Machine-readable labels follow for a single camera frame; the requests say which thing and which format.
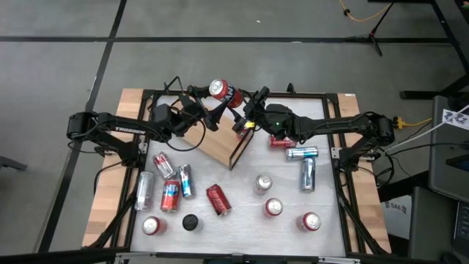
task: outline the yellow cable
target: yellow cable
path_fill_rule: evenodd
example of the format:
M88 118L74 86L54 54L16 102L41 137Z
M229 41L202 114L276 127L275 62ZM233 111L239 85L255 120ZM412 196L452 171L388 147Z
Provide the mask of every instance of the yellow cable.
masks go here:
M344 11L345 11L347 8L345 8L344 2L343 2L342 0L339 0L339 1L340 1L341 5L342 5L342 8L343 8ZM372 15L372 16L369 17L369 18L357 19L357 18L352 17L350 13L347 13L347 15L348 15L348 17L349 17L350 19L352 19L353 21L364 22L364 21L367 21L367 20L369 20L369 19L376 18L376 17L377 17L378 15L380 15L382 12L385 12L385 11L388 9L389 6L391 6L391 4L388 4L388 5L387 5L385 8L383 8L381 11L377 12L376 14Z
M424 121L417 122L415 124L409 124L409 123L406 123L406 122L402 122L402 126L403 127L405 127L405 126L419 126L419 125L423 125L424 123L429 122L429 121L432 121L432 119L429 118L429 119L426 119Z

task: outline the soda can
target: soda can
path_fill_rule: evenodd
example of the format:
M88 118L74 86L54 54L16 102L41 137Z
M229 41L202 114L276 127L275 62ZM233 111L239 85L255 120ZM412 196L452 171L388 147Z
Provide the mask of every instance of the soda can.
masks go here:
M272 187L272 177L266 174L261 174L256 177L254 182L254 192L259 195L264 195Z
M217 216L225 216L232 209L225 193L220 186L214 184L207 189L207 197L215 209Z
M152 201L154 182L155 174L153 172L140 172L139 184L137 186L137 200L135 203L135 210L146 211L149 209Z
M301 169L300 190L314 191L314 180L316 177L316 161L314 158L303 159L303 168Z
M177 180L168 180L164 183L160 206L163 212L172 213L177 211L180 188L181 185Z
M191 165L184 164L179 166L179 175L181 177L182 197L186 199L193 198L196 195L191 176Z
M316 158L318 155L317 147L295 147L285 150L285 156L289 161L302 158Z
M229 85L227 81L215 79L208 87L210 94L217 100L224 102L229 101L229 108L237 108L243 102L241 91Z
M155 216L149 216L141 226L145 235L160 235L166 231L168 224L164 219Z
M296 147L296 142L288 138L285 138L283 140L277 140L274 136L269 136L269 147L270 148Z
M264 206L264 215L268 218L279 216L284 210L284 205L277 198L270 198Z
M161 177L163 177L164 180L168 180L176 176L177 172L173 169L168 156L163 151L153 156L153 163L158 168L158 171L161 173Z
M305 213L297 218L297 226L305 232L316 231L321 227L321 218L316 213Z
M199 232L203 226L203 221L193 214L188 214L182 219L182 227L187 231Z

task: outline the can lid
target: can lid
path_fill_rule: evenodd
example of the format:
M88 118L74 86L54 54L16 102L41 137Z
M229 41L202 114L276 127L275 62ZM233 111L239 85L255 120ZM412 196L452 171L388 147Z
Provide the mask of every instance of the can lid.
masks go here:
M149 216L145 219L142 229L146 235L153 235L160 229L160 221L154 216Z
M279 215L284 210L284 205L277 198L271 198L265 203L265 209L273 216Z
M303 223L310 231L316 231L321 227L321 219L316 213L306 213L303 216Z
M269 175L261 174L257 176L257 185L263 189L269 189L272 186L272 178Z
M199 219L193 214L188 214L182 219L182 227L187 231L196 229L197 224L199 224Z
M210 84L208 90L211 95L219 95L223 91L224 82L221 79L215 79Z

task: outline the red soda can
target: red soda can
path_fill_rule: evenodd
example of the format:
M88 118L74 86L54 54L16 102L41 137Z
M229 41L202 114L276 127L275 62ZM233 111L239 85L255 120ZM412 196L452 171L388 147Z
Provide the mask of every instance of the red soda can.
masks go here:
M177 180L167 180L164 183L160 206L163 212L171 213L177 211L180 189L181 185Z
M302 231L316 231L321 227L321 218L313 212L305 213L297 218L296 225Z
M155 216L149 216L145 219L141 229L145 235L159 235L164 233L167 227L168 224L164 219L159 219Z
M270 198L266 201L264 206L264 215L268 218L279 216L284 210L284 205L277 198Z
M229 101L229 108L237 108L243 102L243 95L241 91L229 85L227 81L222 79L215 79L209 86L210 94L217 100L223 102Z
M217 216L225 216L232 209L232 206L229 204L223 190L217 184L214 184L207 189L207 197L210 203L212 203Z
M270 148L288 148L288 147L296 147L296 142L285 138L284 140L277 140L274 136L269 136L269 146Z

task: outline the blue and silver can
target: blue and silver can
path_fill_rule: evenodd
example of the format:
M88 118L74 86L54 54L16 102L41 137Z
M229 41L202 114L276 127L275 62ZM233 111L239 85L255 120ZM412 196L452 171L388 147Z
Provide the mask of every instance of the blue and silver can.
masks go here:
M302 158L316 158L319 155L317 147L294 147L285 150L287 160L298 160Z
M192 184L191 165L184 164L179 166L179 175L181 177L182 197L186 199L194 198L196 192Z
M303 159L303 168L301 170L300 190L314 191L314 179L316 177L316 161L314 158Z

